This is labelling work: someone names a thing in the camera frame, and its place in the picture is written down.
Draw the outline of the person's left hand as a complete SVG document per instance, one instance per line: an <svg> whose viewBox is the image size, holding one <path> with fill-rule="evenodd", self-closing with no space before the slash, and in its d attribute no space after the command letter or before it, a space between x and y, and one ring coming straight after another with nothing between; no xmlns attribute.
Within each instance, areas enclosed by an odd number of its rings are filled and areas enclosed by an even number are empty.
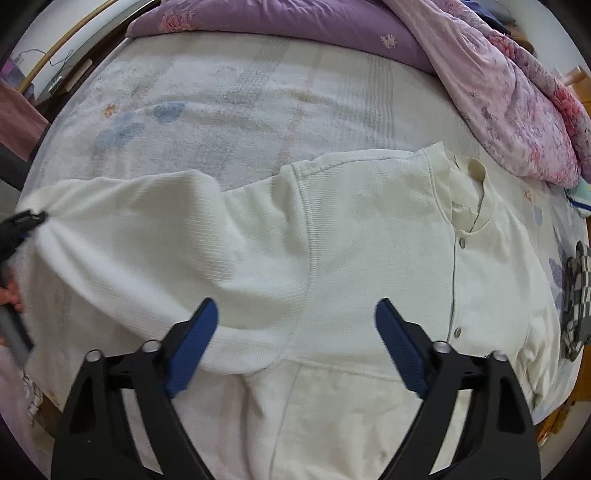
<svg viewBox="0 0 591 480"><path fill-rule="evenodd" d="M20 295L20 290L16 280L11 277L6 281L6 286L0 290L0 304L2 306L10 305L18 313L23 312L23 302Z"/></svg>

